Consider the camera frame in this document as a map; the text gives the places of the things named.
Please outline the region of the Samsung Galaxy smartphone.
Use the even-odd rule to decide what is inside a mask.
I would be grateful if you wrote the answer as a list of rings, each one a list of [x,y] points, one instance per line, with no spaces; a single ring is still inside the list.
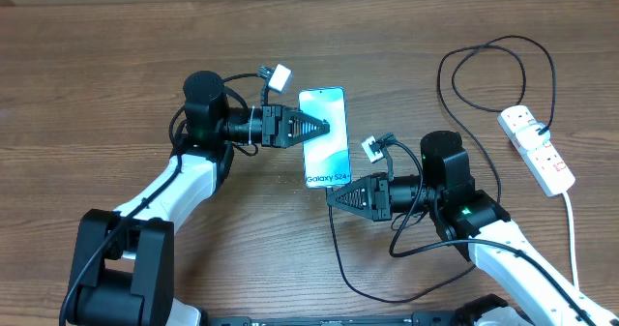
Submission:
[[[351,181],[346,101],[342,87],[306,89],[299,93],[303,113],[329,124],[326,134],[303,143],[308,188],[331,188]]]

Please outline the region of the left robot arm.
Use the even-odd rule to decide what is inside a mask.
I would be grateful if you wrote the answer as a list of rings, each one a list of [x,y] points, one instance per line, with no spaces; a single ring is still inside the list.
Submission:
[[[326,120],[269,104],[269,92],[282,91],[290,76],[283,65],[254,73],[264,82],[258,107],[214,72],[188,76],[185,102],[168,126],[165,170],[132,200],[80,220],[60,324],[209,324],[207,311],[174,296],[174,238],[222,186],[236,152],[288,148],[329,132]]]

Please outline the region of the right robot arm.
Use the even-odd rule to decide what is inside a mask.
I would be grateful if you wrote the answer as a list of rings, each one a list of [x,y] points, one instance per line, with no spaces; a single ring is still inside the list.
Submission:
[[[545,260],[510,214],[475,187],[458,133],[424,136],[415,175],[374,173],[328,192],[339,208],[374,222],[395,213],[428,215],[439,247],[453,246],[514,299],[534,325],[615,325],[618,317],[586,297]]]

